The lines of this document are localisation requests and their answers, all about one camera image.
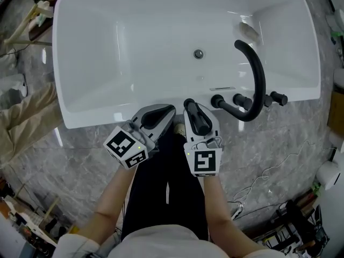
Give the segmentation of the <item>white bathtub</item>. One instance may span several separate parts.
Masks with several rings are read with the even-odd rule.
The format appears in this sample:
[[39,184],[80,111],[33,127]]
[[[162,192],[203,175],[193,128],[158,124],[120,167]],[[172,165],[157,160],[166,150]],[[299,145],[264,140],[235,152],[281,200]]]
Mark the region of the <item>white bathtub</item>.
[[[253,98],[252,69],[236,40],[257,53],[267,94],[320,97],[306,0],[58,0],[53,65],[64,123],[116,123],[159,103],[182,113],[187,98],[207,108],[214,95]],[[236,89],[209,90],[218,87]]]

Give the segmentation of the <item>white power strip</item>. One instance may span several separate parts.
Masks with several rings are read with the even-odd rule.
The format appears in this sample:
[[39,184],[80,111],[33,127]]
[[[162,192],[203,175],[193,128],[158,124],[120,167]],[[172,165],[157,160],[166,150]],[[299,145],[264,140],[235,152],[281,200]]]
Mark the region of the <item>white power strip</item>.
[[243,210],[243,204],[241,202],[235,202],[238,205],[237,210],[232,214],[232,220],[236,219]]

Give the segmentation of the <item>person's black trousers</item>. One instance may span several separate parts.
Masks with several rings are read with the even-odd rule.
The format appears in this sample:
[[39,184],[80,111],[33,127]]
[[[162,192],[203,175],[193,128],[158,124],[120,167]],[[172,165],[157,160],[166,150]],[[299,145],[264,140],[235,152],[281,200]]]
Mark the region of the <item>person's black trousers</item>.
[[131,186],[121,237],[143,228],[179,225],[197,238],[209,238],[205,198],[198,178],[189,169],[186,139],[170,126],[158,140],[159,152],[140,163]]

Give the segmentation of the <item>black handheld shower head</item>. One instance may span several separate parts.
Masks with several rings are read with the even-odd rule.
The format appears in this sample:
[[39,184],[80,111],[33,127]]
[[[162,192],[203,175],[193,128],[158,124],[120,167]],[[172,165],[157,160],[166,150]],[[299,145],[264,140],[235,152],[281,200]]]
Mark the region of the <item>black handheld shower head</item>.
[[186,109],[191,121],[191,128],[195,135],[199,135],[197,129],[200,129],[200,119],[198,116],[198,105],[195,102],[194,104],[189,103],[188,108]]

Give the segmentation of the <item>wooden shelf rack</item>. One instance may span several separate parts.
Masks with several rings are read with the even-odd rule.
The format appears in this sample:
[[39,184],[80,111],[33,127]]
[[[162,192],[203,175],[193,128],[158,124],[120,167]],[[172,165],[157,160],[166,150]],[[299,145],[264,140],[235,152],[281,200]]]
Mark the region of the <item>wooden shelf rack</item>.
[[52,253],[63,235],[79,231],[76,225],[58,214],[59,201],[60,198],[56,197],[47,210],[33,208],[0,178],[0,213],[12,220],[28,242],[46,255]]

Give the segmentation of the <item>person's left forearm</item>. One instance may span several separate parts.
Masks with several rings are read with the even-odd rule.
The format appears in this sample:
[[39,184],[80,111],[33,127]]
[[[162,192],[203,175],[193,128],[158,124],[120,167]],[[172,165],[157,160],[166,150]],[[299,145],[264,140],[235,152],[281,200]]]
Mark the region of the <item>person's left forearm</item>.
[[77,232],[78,235],[101,245],[115,232],[135,171],[135,167],[129,170],[123,167],[117,169],[112,180],[104,189],[95,211],[85,226]]

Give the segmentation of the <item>pale plastic jug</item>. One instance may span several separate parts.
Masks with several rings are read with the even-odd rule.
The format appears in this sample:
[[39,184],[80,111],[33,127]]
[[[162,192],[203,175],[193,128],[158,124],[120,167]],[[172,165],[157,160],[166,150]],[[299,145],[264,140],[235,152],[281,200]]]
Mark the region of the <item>pale plastic jug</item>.
[[35,23],[40,27],[47,18],[53,18],[54,9],[50,6],[49,1],[39,1],[37,3],[36,13]]

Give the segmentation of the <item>cluttered black equipment desk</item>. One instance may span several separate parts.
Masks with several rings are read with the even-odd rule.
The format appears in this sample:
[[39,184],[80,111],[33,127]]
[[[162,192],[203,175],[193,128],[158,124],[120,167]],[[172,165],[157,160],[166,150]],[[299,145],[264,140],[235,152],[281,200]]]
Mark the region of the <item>cluttered black equipment desk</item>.
[[277,206],[271,219],[246,231],[255,242],[284,255],[320,258],[329,237],[323,227],[321,206],[289,200]]

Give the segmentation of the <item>black curved faucet spout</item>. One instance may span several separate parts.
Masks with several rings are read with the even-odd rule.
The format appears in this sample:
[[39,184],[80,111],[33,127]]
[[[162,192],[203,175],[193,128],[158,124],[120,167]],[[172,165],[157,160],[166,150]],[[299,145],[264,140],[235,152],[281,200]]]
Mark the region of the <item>black curved faucet spout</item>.
[[253,104],[248,111],[242,112],[238,107],[233,107],[226,103],[223,96],[214,95],[211,98],[211,105],[216,109],[225,110],[240,121],[249,122],[254,120],[263,108],[266,95],[266,78],[258,55],[247,43],[242,40],[236,40],[234,47],[245,55],[251,66],[255,85]]

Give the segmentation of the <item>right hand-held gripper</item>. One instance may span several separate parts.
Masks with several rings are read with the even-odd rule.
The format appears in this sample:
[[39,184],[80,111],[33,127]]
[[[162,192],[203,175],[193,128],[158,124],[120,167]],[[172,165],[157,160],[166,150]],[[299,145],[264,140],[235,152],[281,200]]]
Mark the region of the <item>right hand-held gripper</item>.
[[191,121],[187,110],[184,109],[183,117],[187,143],[184,144],[185,156],[190,172],[196,177],[217,176],[219,174],[222,138],[220,136],[220,123],[218,118],[204,105],[198,103],[198,116],[200,129],[199,136],[209,139],[199,139],[191,128]]

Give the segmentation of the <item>person's right forearm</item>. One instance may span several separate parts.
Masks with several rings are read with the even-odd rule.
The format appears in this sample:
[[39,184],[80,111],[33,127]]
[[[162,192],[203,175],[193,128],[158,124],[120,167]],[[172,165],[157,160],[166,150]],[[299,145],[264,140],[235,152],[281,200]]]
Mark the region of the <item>person's right forearm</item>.
[[204,178],[204,196],[210,237],[228,256],[243,258],[250,253],[265,249],[233,223],[218,176]]

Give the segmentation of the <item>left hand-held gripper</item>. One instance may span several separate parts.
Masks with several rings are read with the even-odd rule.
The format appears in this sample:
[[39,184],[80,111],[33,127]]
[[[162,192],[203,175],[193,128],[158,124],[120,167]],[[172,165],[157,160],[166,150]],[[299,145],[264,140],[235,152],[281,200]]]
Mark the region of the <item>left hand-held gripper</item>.
[[175,114],[171,104],[143,107],[131,120],[116,126],[103,145],[124,168],[138,166],[157,152],[156,141],[165,134]]

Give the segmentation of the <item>person's white shirt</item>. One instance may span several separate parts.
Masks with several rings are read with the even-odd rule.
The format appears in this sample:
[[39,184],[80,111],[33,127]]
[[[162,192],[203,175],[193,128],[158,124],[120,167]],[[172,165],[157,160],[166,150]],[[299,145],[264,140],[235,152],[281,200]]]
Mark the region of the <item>person's white shirt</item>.
[[[105,258],[284,258],[281,252],[264,248],[244,235],[232,221],[210,223],[213,242],[200,240],[181,225],[158,225],[130,233]],[[94,223],[80,234],[61,237],[53,258],[86,258],[101,254],[114,234],[112,223]]]

